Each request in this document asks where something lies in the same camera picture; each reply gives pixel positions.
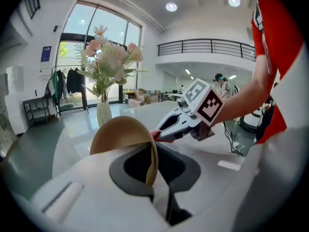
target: blue sign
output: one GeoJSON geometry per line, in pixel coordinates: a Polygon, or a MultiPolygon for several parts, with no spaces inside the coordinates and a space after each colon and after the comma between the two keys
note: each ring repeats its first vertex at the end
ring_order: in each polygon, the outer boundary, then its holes
{"type": "Polygon", "coordinates": [[[43,46],[41,62],[49,61],[51,50],[52,50],[51,46],[43,46]]]}

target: large window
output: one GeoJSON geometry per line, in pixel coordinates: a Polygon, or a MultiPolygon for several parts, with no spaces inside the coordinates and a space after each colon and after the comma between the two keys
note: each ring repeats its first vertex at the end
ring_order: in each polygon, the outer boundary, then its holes
{"type": "Polygon", "coordinates": [[[88,27],[96,6],[76,4],[64,27],[64,33],[87,34],[88,27]]]}
{"type": "MultiPolygon", "coordinates": [[[[104,36],[110,41],[123,45],[130,43],[140,44],[141,26],[130,21],[129,18],[99,5],[78,1],[66,22],[59,45],[56,64],[67,65],[66,67],[58,68],[58,70],[63,71],[64,75],[70,69],[68,65],[78,65],[80,68],[80,62],[75,56],[76,45],[85,48],[84,43],[94,39],[94,27],[98,27],[99,25],[108,27],[104,36]]],[[[137,75],[132,74],[123,87],[114,84],[109,92],[108,101],[110,103],[122,102],[123,90],[134,89],[137,82],[136,78],[137,75]]],[[[92,88],[93,80],[86,78],[84,85],[92,88]]],[[[87,104],[88,107],[97,105],[98,100],[87,90],[84,91],[84,94],[74,94],[75,96],[78,96],[78,100],[74,100],[76,101],[74,108],[83,104],[87,104]]]]}
{"type": "Polygon", "coordinates": [[[126,20],[101,8],[98,8],[95,12],[95,15],[93,16],[88,34],[94,36],[94,28],[98,25],[104,25],[104,27],[108,27],[108,30],[104,33],[104,36],[107,37],[110,41],[124,44],[127,25],[126,20]]]}

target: pink flower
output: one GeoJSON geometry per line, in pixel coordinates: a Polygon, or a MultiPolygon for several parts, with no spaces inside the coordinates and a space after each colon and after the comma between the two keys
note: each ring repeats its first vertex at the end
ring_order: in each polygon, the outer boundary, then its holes
{"type": "Polygon", "coordinates": [[[126,77],[125,69],[120,68],[117,74],[115,75],[115,81],[120,82],[125,77],[126,77]]]}
{"type": "Polygon", "coordinates": [[[134,43],[130,43],[128,46],[127,46],[127,50],[128,52],[134,52],[134,50],[137,48],[137,45],[135,45],[134,43]]]}
{"type": "Polygon", "coordinates": [[[86,46],[86,50],[85,50],[85,53],[88,57],[93,57],[96,52],[94,50],[91,49],[91,47],[88,45],[86,46]]]}
{"type": "Polygon", "coordinates": [[[94,51],[99,50],[101,47],[100,43],[96,40],[91,40],[88,42],[88,46],[90,46],[90,48],[94,51]]]}
{"type": "Polygon", "coordinates": [[[132,59],[136,62],[141,62],[143,61],[144,57],[141,53],[141,50],[139,48],[136,48],[134,50],[134,52],[132,52],[132,55],[131,55],[132,59]]]}

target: black shelf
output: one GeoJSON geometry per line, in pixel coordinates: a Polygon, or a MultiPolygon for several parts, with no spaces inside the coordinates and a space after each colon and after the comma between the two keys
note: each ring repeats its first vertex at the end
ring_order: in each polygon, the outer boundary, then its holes
{"type": "Polygon", "coordinates": [[[49,111],[48,105],[49,105],[48,99],[45,97],[39,97],[39,98],[35,98],[32,100],[23,101],[24,111],[25,111],[26,118],[28,120],[28,124],[30,128],[33,126],[35,122],[45,120],[47,123],[49,123],[48,118],[50,116],[50,111],[49,111]],[[33,114],[38,111],[43,111],[44,116],[34,117],[33,114]]]}
{"type": "Polygon", "coordinates": [[[33,110],[28,110],[27,113],[31,113],[31,112],[37,112],[37,111],[43,111],[45,109],[47,109],[48,107],[45,106],[45,107],[39,107],[37,109],[33,109],[33,110]]]}
{"type": "Polygon", "coordinates": [[[39,122],[39,121],[47,120],[47,119],[48,119],[47,116],[42,116],[42,117],[38,117],[38,118],[32,118],[32,119],[29,120],[29,123],[33,124],[35,122],[39,122]]]}

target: balcony railing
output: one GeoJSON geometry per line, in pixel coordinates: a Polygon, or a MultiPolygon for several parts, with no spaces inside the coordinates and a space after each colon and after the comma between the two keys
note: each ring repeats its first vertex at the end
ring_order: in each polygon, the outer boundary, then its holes
{"type": "Polygon", "coordinates": [[[158,56],[176,53],[219,53],[255,61],[254,46],[218,39],[192,39],[158,45],[158,56]]]}

